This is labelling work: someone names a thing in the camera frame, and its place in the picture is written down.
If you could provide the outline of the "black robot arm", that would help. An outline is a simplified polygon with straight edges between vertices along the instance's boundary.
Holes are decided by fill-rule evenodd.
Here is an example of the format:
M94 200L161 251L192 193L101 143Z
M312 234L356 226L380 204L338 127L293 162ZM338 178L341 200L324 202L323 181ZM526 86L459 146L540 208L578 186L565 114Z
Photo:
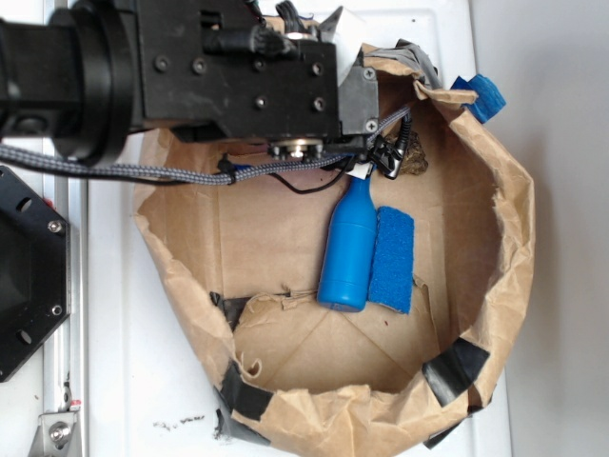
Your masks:
M79 1L44 26L1 25L1 133L112 163L133 133L361 154L380 123L362 25L307 23L288 1Z

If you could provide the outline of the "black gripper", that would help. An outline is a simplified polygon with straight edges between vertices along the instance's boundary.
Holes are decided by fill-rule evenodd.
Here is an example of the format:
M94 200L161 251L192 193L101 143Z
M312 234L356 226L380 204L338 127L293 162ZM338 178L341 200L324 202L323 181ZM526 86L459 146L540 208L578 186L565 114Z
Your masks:
M357 153L379 125L376 73L346 9L306 23L287 1L271 18L250 1L139 1L134 15L137 129L281 156Z

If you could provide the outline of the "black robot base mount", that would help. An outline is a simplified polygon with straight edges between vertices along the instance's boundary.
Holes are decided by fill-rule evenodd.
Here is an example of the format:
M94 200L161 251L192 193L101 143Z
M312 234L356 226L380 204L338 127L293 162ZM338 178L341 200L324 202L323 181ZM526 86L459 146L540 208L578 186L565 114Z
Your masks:
M69 223L1 168L1 381L68 317Z

